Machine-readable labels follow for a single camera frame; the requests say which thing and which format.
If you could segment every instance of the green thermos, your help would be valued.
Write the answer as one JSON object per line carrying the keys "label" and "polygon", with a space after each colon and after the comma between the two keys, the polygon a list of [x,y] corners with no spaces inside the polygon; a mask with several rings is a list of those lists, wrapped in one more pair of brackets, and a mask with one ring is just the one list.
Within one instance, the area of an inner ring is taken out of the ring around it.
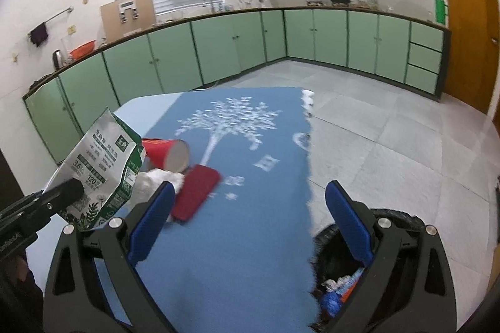
{"label": "green thermos", "polygon": [[447,4],[444,0],[436,0],[436,22],[445,25],[447,15],[449,15]]}

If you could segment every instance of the metal screw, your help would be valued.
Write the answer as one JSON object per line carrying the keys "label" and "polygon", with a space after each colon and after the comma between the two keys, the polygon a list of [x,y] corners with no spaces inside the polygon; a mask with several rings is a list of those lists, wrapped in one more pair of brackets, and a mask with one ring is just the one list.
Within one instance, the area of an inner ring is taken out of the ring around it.
{"label": "metal screw", "polygon": [[438,229],[435,228],[433,225],[428,225],[428,226],[426,226],[426,232],[429,235],[436,235],[438,232]]}
{"label": "metal screw", "polygon": [[392,223],[389,219],[381,217],[378,219],[378,225],[382,228],[389,228],[392,226]]}
{"label": "metal screw", "polygon": [[66,225],[64,226],[64,228],[62,229],[62,232],[65,234],[65,235],[70,235],[71,233],[74,232],[74,226],[73,225]]}
{"label": "metal screw", "polygon": [[123,223],[123,220],[120,218],[120,217],[113,217],[110,221],[109,221],[109,227],[111,228],[118,228],[122,225]]}

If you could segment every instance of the floor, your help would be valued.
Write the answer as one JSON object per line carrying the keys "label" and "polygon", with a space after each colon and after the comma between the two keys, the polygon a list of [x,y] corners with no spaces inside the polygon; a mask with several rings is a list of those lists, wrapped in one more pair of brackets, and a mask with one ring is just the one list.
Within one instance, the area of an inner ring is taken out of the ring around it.
{"label": "floor", "polygon": [[332,179],[368,207],[419,216],[441,235],[458,326],[468,319],[486,292],[497,244],[500,139],[487,116],[446,94],[436,103],[363,76],[295,61],[221,86],[314,91],[311,233],[333,223],[324,203],[324,187]]}

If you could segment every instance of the sink faucet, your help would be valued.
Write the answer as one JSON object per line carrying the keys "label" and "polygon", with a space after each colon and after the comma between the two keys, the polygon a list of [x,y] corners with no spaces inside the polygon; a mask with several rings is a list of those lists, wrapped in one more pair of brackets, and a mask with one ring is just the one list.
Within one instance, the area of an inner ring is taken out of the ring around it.
{"label": "sink faucet", "polygon": [[[204,7],[207,6],[207,0],[203,0],[203,6]],[[215,12],[216,12],[216,9],[213,7],[213,0],[210,0],[210,12],[212,14],[215,14]]]}

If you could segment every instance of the red cup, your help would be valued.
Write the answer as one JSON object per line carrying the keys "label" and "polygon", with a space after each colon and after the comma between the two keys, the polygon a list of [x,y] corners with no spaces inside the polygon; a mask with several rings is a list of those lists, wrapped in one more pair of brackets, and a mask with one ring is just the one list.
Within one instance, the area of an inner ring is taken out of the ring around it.
{"label": "red cup", "polygon": [[142,139],[146,156],[155,168],[183,172],[189,164],[189,146],[182,140]]}

